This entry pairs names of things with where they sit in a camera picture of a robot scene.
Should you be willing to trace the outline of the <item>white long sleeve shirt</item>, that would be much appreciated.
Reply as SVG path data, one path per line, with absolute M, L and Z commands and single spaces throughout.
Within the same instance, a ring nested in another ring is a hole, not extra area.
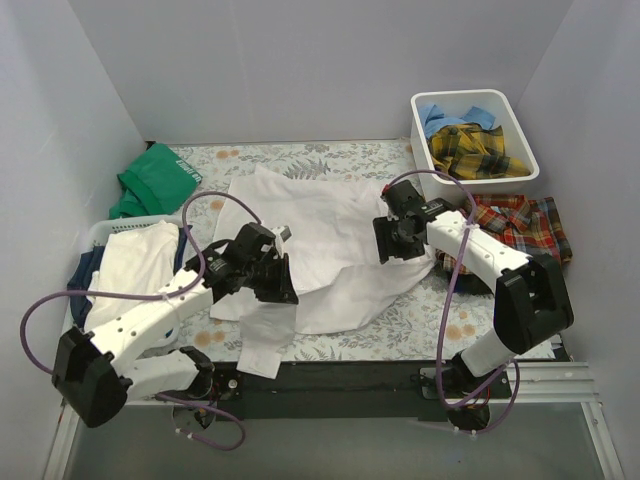
M 239 371 L 275 378 L 295 335 L 363 327 L 432 270 L 431 248 L 412 260 L 380 263 L 372 222 L 387 215 L 382 188 L 379 180 L 293 180 L 262 166 L 231 182 L 215 239 L 234 238 L 250 220 L 239 201 L 266 228 L 289 227 L 284 249 L 299 298 L 297 306 L 268 306 L 241 289 L 211 307 L 211 317 L 240 325 Z

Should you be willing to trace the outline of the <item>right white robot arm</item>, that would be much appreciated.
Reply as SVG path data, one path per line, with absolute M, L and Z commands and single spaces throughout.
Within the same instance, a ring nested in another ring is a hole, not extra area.
M 515 250 L 471 226 L 448 201 L 427 201 L 408 180 L 384 187 L 388 216 L 373 221 L 379 258 L 410 260 L 433 247 L 461 253 L 462 264 L 494 295 L 493 325 L 445 366 L 443 382 L 475 397 L 489 375 L 574 323 L 560 263 Z

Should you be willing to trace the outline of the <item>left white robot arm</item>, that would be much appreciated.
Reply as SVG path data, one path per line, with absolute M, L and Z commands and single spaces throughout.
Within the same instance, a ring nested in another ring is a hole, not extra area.
M 293 337 L 299 304 L 284 244 L 288 227 L 250 222 L 233 240 L 210 244 L 143 302 L 88 332 L 72 327 L 58 344 L 52 383 L 89 428 L 114 418 L 129 401 L 178 391 L 193 400 L 209 396 L 214 364 L 187 346 L 143 358 L 167 331 L 191 315 L 243 289 L 258 306 L 241 319 L 247 341 L 280 349 Z

